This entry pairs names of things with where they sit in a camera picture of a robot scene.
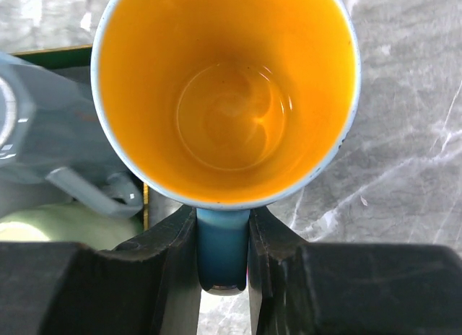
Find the light green cloth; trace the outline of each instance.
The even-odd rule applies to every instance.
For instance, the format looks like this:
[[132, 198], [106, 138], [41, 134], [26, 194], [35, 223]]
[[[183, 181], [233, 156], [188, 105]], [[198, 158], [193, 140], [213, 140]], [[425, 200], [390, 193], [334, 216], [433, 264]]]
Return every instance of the light green cloth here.
[[0, 241], [75, 241], [110, 250], [143, 231], [134, 218], [107, 218], [78, 202], [43, 205], [0, 219]]

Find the green object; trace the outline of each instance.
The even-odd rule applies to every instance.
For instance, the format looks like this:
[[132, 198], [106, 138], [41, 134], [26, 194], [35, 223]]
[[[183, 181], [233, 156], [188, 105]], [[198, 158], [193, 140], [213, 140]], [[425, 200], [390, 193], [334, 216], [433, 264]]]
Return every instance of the green object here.
[[42, 205], [0, 220], [0, 241], [74, 241], [96, 250], [111, 250], [140, 234], [139, 220], [102, 216], [84, 205]]
[[52, 50], [16, 53], [19, 57], [30, 63], [37, 64], [46, 69], [64, 69], [75, 66], [90, 66], [92, 46], [83, 45], [76, 48], [57, 48]]

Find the blue mug handle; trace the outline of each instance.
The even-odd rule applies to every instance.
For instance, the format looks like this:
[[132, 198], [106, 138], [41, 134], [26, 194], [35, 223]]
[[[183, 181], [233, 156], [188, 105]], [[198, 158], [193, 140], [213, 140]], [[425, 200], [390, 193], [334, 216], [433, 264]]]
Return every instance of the blue mug handle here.
[[250, 210], [197, 209], [197, 263], [202, 288], [215, 295], [245, 289]]

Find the marble countertop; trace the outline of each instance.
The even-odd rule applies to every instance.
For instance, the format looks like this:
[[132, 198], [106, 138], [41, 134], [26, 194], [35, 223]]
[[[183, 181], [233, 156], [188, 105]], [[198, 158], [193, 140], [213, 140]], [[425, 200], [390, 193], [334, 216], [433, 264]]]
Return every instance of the marble countertop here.
[[[0, 50], [92, 42], [108, 0], [0, 0]], [[449, 245], [462, 254], [462, 0], [344, 0], [363, 62], [330, 166], [271, 210], [307, 240]], [[154, 195], [160, 217], [178, 205]], [[198, 334], [249, 334], [246, 293], [204, 294]]]

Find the mug bottom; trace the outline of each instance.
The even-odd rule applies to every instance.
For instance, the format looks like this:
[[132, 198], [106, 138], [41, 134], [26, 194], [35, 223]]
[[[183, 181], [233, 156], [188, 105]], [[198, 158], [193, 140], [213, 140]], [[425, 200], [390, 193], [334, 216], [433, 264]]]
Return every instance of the mug bottom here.
[[289, 110], [271, 72], [230, 62], [200, 71], [178, 103], [177, 130], [200, 162], [220, 170], [262, 163], [279, 146]]

